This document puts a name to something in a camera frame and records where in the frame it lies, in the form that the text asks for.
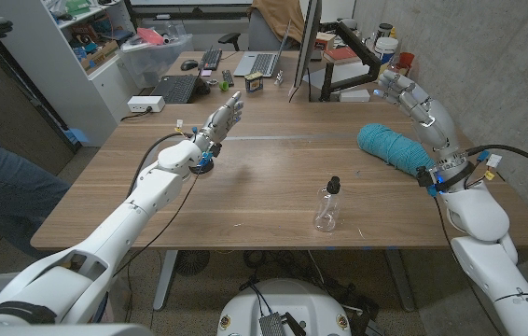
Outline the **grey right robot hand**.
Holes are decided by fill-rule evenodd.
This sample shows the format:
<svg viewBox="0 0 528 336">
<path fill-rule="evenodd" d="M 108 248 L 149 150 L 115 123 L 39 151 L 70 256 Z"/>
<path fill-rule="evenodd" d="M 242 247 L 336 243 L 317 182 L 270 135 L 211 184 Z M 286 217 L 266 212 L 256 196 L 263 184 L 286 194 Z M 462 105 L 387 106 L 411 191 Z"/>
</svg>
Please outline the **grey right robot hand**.
<svg viewBox="0 0 528 336">
<path fill-rule="evenodd" d="M 430 148 L 438 174 L 448 192 L 464 188 L 473 164 L 460 148 L 457 131 L 444 105 L 432 98 L 412 79 L 398 72 L 384 70 L 378 78 L 381 87 L 374 93 L 381 96 L 413 121 L 413 129 L 421 142 Z"/>
</svg>

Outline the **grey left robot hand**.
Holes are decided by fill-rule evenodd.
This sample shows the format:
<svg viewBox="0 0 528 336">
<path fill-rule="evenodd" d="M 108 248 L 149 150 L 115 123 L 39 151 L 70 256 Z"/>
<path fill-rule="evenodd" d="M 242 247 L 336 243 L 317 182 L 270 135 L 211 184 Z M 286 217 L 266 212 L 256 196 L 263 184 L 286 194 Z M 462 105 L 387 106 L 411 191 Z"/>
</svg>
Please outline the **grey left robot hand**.
<svg viewBox="0 0 528 336">
<path fill-rule="evenodd" d="M 236 91 L 226 103 L 213 112 L 202 125 L 197 139 L 205 139 L 215 144 L 221 143 L 231 128 L 241 119 L 243 101 L 242 93 Z"/>
</svg>

